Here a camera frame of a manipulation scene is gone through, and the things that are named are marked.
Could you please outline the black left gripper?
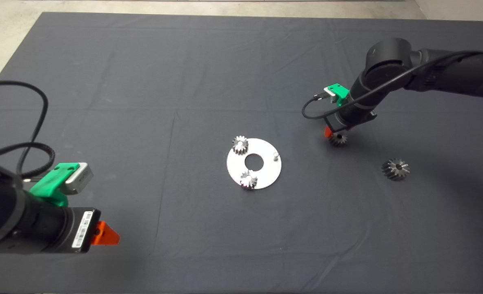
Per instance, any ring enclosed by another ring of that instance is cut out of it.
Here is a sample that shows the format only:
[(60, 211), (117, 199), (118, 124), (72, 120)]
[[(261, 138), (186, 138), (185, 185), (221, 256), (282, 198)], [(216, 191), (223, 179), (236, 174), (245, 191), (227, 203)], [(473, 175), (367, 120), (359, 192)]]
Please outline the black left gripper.
[(92, 245), (118, 245), (120, 235), (99, 221), (92, 207), (57, 207), (40, 200), (25, 203), (26, 254), (83, 254)]

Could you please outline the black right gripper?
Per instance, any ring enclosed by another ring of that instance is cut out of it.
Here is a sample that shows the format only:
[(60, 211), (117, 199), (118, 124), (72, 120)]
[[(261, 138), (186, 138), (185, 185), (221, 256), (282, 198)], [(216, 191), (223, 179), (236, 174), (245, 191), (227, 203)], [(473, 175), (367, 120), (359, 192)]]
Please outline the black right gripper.
[(326, 117), (326, 124), (324, 130), (325, 138), (333, 136), (333, 132), (347, 131), (351, 128), (367, 123), (376, 119), (377, 114), (370, 109), (362, 109), (355, 106), (349, 106), (341, 109), (336, 108), (336, 112), (333, 115)]

